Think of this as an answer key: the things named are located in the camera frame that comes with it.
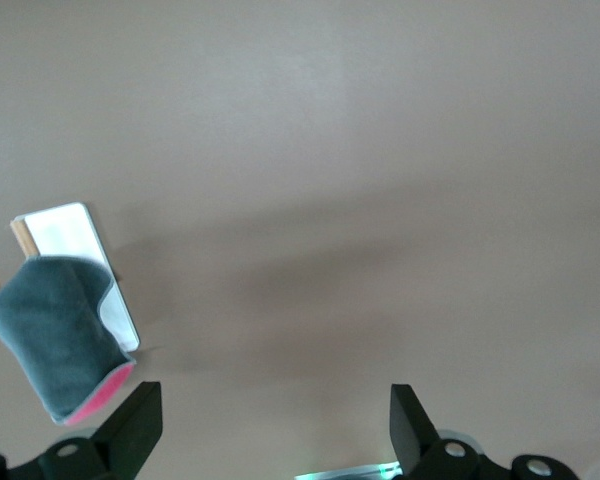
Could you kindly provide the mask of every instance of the pink trim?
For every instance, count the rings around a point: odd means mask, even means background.
[[[113,372],[102,385],[94,390],[94,392],[91,394],[91,399],[79,407],[79,409],[73,415],[67,418],[63,424],[70,427],[103,408],[107,403],[109,403],[109,400],[111,400],[111,398],[125,382],[127,377],[131,374],[133,367],[134,365],[130,363],[123,365],[119,370]]]

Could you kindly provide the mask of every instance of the wooden handle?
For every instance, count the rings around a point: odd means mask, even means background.
[[[31,232],[29,231],[29,227],[27,227],[27,224],[24,220],[14,220],[13,222],[11,222],[11,230],[16,236],[16,240],[18,240],[20,249],[22,250],[22,253],[25,254],[25,256],[32,257],[35,255],[40,255],[38,246],[33,240]]]

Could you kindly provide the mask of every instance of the black clamp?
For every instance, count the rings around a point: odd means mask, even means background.
[[[389,432],[403,472],[394,480],[578,480],[550,457],[521,455],[507,470],[465,442],[440,438],[409,385],[391,387]]]
[[[91,438],[58,442],[0,480],[133,480],[162,435],[159,382],[142,382]]]

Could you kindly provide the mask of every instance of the gray microfiber cloth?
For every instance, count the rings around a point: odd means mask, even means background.
[[[113,281],[91,260],[38,256],[0,290],[0,339],[58,424],[102,408],[135,365],[100,320]]]

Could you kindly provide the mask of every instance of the screw hole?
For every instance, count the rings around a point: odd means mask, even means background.
[[[78,446],[73,443],[70,443],[68,445],[65,445],[64,447],[59,448],[56,452],[56,455],[58,455],[59,457],[68,457],[69,455],[73,455],[77,451]]]
[[[551,467],[544,463],[542,460],[533,459],[527,462],[527,468],[541,477],[551,476]]]
[[[456,442],[447,443],[444,447],[444,451],[456,458],[462,458],[467,454],[464,447]]]

